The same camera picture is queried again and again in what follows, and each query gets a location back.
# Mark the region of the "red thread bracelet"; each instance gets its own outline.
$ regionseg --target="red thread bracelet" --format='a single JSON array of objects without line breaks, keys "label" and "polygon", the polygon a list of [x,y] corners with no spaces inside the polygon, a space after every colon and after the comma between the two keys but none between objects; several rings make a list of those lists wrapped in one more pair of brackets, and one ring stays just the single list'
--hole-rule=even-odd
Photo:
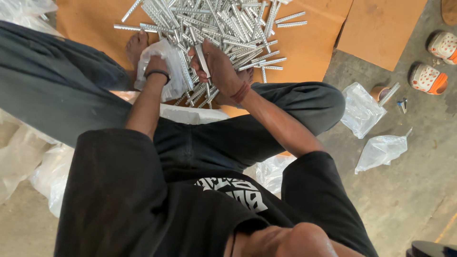
[{"label": "red thread bracelet", "polygon": [[244,81],[244,84],[241,86],[238,92],[231,96],[230,99],[232,99],[235,103],[240,104],[244,100],[250,89],[251,86],[246,81]]}]

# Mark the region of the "pile of metal parts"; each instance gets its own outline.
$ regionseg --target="pile of metal parts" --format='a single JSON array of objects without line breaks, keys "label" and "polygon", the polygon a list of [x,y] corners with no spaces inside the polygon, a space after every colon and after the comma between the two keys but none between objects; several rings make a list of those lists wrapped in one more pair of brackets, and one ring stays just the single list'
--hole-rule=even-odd
[{"label": "pile of metal parts", "polygon": [[[136,0],[122,18],[122,22],[125,22],[140,5],[155,25],[140,23],[139,27],[135,27],[115,24],[114,27],[133,31],[144,29],[146,32],[158,33],[160,39],[165,37],[177,46],[180,49],[179,55],[188,91],[175,105],[185,100],[186,105],[195,107],[204,96],[205,100],[197,108],[207,103],[212,108],[211,101],[219,90],[208,83],[199,83],[195,70],[189,67],[190,58],[187,53],[190,47],[208,38],[230,57],[236,70],[259,68],[263,82],[266,83],[265,69],[282,70],[281,66],[272,64],[286,60],[286,57],[266,60],[279,54],[279,50],[270,49],[270,46],[278,41],[267,40],[275,34],[273,25],[276,24],[280,28],[307,24],[307,21],[284,23],[304,15],[304,11],[275,20],[281,6],[281,2],[277,0],[264,0],[261,3],[257,0]],[[262,16],[269,5],[270,14],[264,21]],[[264,48],[267,53],[259,56]]]}]

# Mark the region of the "bare foot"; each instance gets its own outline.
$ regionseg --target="bare foot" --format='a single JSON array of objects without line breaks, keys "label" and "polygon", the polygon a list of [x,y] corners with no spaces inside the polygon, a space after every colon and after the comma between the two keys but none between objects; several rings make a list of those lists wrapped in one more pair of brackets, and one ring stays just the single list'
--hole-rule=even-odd
[{"label": "bare foot", "polygon": [[250,85],[252,84],[254,78],[254,68],[237,71],[236,75],[238,75],[239,79],[248,82]]},{"label": "bare foot", "polygon": [[148,34],[141,30],[133,35],[125,46],[127,58],[132,63],[135,74],[138,70],[138,61],[140,61],[141,53],[149,46],[148,38]]}]

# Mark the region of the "white printed graphic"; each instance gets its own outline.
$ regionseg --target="white printed graphic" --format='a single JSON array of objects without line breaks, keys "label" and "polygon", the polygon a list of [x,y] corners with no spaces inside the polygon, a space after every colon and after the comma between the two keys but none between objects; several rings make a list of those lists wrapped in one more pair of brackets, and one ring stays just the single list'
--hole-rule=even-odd
[{"label": "white printed graphic", "polygon": [[240,202],[246,208],[256,213],[268,209],[268,207],[262,201],[262,194],[259,192],[259,190],[250,182],[245,180],[227,177],[206,177],[199,179],[195,185],[203,187],[204,191],[220,190],[225,186],[240,188],[241,190],[228,191],[225,193]]}]

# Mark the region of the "black wrist band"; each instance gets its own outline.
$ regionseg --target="black wrist band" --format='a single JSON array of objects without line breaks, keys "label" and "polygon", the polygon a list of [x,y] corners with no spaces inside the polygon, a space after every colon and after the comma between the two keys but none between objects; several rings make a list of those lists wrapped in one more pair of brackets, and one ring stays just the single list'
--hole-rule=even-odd
[{"label": "black wrist band", "polygon": [[144,77],[146,78],[146,80],[148,80],[148,77],[151,76],[151,74],[153,74],[153,73],[160,73],[160,74],[165,75],[165,77],[167,77],[167,82],[165,83],[165,85],[168,84],[168,82],[170,82],[170,75],[168,75],[168,73],[167,73],[166,71],[157,70],[157,69],[148,71],[148,72],[144,75]]}]

